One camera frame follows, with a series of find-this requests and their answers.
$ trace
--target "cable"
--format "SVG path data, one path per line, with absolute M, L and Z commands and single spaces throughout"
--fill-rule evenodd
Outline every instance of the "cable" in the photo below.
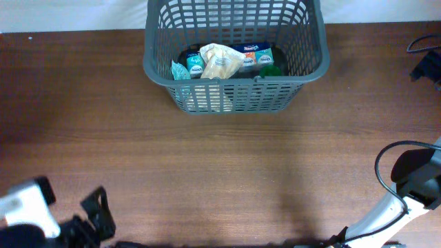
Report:
M 419 41 L 422 41 L 423 39 L 428 39 L 428 38 L 441 38 L 441 34 L 429 34 L 429 35 L 420 37 L 420 38 L 416 39 L 415 41 L 412 41 L 412 43 L 410 43 L 409 46 L 407 47 L 406 52 L 410 53 L 410 54 L 414 54 L 414 53 L 419 53 L 419 52 L 426 52 L 426 51 L 441 49 L 441 45 L 437 45 L 437 46 L 412 50 L 413 45 L 415 45 Z
M 397 216 L 395 219 L 393 219 L 390 223 L 388 223 L 387 225 L 385 225 L 384 227 L 381 227 L 375 231 L 372 231 L 370 233 L 367 234 L 361 234 L 352 238 L 348 238 L 347 240 L 345 240 L 343 242 L 343 244 L 346 244 L 350 241 L 354 241 L 357 240 L 359 238 L 364 238 L 367 236 L 372 236 L 374 234 L 377 234 L 381 231 L 384 231 L 388 228 L 390 228 L 392 225 L 394 225 L 395 223 L 397 223 L 399 220 L 401 220 L 406 214 L 409 213 L 409 208 L 407 207 L 407 203 L 404 201 L 404 199 L 399 196 L 397 193 L 394 192 L 393 189 L 391 189 L 389 186 L 386 185 L 386 183 L 384 183 L 383 179 L 381 178 L 380 175 L 380 159 L 383 156 L 384 153 L 387 152 L 387 150 L 391 149 L 392 147 L 396 147 L 399 145 L 416 145 L 419 147 L 425 147 L 425 148 L 431 148 L 431 149 L 436 149 L 438 151 L 441 151 L 441 146 L 437 146 L 437 145 L 432 145 L 432 144 L 428 144 L 428 143 L 423 143 L 423 142 L 418 142 L 418 141 L 398 141 L 398 142 L 394 142 L 388 146 L 386 146 L 385 148 L 383 148 L 380 153 L 377 155 L 377 158 L 375 159 L 375 175 L 377 176 L 378 182 L 380 182 L 380 184 L 389 192 L 391 193 L 393 196 L 395 196 L 398 200 L 400 200 L 400 202 L 403 205 L 403 211 L 401 212 L 401 214 L 399 216 Z

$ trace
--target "plastic basket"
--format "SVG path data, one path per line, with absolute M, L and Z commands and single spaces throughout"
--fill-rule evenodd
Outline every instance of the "plastic basket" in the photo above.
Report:
M 267 41 L 281 49 L 289 76 L 173 80 L 172 60 L 194 44 Z M 146 75 L 190 114 L 277 112 L 329 67 L 319 0 L 150 0 Z

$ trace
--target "wood grain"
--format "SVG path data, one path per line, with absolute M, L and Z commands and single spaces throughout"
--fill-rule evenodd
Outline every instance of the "wood grain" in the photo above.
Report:
M 0 190 L 47 175 L 58 220 L 98 185 L 116 238 L 175 245 L 327 239 L 385 194 L 376 154 L 441 135 L 441 98 L 410 82 L 441 23 L 327 25 L 331 67 L 278 114 L 190 116 L 142 68 L 143 31 L 3 34 Z M 382 162 L 385 178 L 400 147 Z M 394 240 L 441 246 L 441 211 Z

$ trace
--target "white plastic bag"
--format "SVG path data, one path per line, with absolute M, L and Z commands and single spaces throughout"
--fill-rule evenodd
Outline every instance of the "white plastic bag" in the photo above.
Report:
M 211 43 L 200 50 L 201 57 L 206 62 L 202 79 L 229 79 L 242 66 L 245 54 L 229 48 L 226 45 Z

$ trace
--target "white background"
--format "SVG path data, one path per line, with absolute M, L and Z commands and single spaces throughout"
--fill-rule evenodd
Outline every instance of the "white background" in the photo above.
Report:
M 325 23 L 441 21 L 441 0 L 321 0 L 321 5 Z M 0 0 L 0 32 L 143 29 L 146 16 L 147 0 Z

